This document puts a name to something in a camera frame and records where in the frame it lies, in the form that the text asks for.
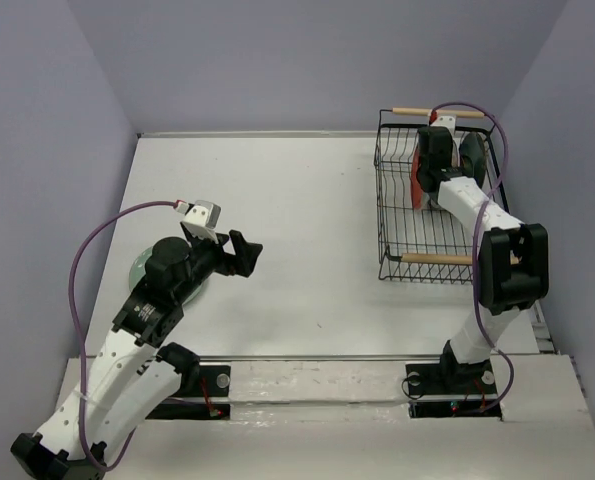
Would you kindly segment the dark teal blossom plate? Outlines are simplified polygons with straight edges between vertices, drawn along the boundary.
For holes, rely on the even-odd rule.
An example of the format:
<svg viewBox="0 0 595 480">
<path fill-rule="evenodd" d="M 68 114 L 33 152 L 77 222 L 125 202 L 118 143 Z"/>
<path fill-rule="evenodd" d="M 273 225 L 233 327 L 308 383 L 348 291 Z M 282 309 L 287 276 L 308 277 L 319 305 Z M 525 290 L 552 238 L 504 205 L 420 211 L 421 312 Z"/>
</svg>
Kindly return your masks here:
<svg viewBox="0 0 595 480">
<path fill-rule="evenodd" d="M 482 187 L 487 175 L 486 150 L 481 136 L 469 132 L 459 146 L 460 165 L 465 176 L 473 178 Z"/>
</svg>

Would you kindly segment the red teal floral plate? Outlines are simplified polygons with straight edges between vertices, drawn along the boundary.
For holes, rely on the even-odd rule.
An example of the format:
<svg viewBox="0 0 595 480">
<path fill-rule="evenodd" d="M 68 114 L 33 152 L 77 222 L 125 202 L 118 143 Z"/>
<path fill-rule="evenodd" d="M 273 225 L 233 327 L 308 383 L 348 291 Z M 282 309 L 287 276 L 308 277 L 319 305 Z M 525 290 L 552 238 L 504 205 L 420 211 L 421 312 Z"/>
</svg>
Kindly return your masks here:
<svg viewBox="0 0 595 480">
<path fill-rule="evenodd" d="M 420 160 L 419 160 L 419 146 L 415 147 L 412 163 L 411 163 L 411 171 L 410 171 L 410 184 L 411 184 L 411 203 L 412 207 L 415 210 L 422 210 L 426 203 L 426 194 L 423 191 L 418 178 L 417 173 L 419 170 Z"/>
</svg>

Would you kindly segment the light green flower plate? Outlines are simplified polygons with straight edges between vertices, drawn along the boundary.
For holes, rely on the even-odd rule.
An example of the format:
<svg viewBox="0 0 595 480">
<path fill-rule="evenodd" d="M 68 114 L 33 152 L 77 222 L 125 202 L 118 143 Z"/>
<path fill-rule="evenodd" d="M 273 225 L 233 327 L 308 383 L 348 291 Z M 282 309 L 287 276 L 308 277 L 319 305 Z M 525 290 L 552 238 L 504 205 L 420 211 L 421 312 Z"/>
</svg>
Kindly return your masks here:
<svg viewBox="0 0 595 480">
<path fill-rule="evenodd" d="M 143 250 L 133 261 L 128 273 L 128 289 L 132 291 L 138 283 L 145 277 L 146 261 L 152 255 L 152 248 L 148 247 Z M 206 283 L 201 283 L 200 286 L 193 291 L 183 302 L 182 305 L 186 307 L 192 303 L 204 290 Z"/>
</svg>

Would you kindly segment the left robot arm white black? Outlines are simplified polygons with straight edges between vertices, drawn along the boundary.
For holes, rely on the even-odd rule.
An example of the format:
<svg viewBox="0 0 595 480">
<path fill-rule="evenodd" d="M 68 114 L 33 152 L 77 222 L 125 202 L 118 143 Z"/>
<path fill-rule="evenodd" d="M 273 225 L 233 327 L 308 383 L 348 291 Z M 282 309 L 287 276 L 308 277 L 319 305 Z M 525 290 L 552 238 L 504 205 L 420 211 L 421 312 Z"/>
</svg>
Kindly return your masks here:
<svg viewBox="0 0 595 480">
<path fill-rule="evenodd" d="M 200 359 L 168 335 L 183 304 L 213 273 L 249 277 L 263 250 L 232 230 L 213 239 L 166 237 L 113 320 L 86 377 L 11 453 L 33 479 L 101 479 L 136 427 L 166 398 L 192 392 Z"/>
</svg>

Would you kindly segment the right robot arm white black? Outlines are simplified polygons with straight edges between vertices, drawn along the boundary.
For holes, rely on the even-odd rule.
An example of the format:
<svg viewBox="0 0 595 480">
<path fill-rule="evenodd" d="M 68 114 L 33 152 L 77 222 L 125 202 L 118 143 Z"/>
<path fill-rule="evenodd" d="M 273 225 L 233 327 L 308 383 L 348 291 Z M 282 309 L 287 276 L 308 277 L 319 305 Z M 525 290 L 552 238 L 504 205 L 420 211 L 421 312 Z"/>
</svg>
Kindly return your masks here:
<svg viewBox="0 0 595 480">
<path fill-rule="evenodd" d="M 415 179 L 430 200 L 472 236 L 473 310 L 444 346 L 435 379 L 459 392 L 484 372 L 499 338 L 549 289 L 548 233 L 510 215 L 483 189 L 485 145 L 476 133 L 455 142 L 433 124 L 417 133 Z"/>
</svg>

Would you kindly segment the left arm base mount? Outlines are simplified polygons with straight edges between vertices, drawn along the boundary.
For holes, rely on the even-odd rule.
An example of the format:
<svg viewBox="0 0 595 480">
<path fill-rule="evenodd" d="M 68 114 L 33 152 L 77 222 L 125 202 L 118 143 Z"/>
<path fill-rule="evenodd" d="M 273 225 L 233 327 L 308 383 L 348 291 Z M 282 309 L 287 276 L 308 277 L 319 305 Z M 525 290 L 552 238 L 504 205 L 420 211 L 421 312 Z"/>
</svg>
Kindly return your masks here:
<svg viewBox="0 0 595 480">
<path fill-rule="evenodd" d="M 184 384 L 146 417 L 147 420 L 214 421 L 230 417 L 231 366 L 202 364 L 198 379 Z"/>
</svg>

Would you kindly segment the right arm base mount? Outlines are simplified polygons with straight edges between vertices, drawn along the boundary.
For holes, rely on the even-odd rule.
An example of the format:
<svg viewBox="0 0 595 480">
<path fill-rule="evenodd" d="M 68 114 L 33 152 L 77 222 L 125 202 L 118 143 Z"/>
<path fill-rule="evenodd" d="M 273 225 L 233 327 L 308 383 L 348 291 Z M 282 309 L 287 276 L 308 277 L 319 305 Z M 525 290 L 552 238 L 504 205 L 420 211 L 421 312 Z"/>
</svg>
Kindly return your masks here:
<svg viewBox="0 0 595 480">
<path fill-rule="evenodd" d="M 490 361 L 471 365 L 457 380 L 445 377 L 438 363 L 407 364 L 401 389 L 413 419 L 502 418 Z"/>
</svg>

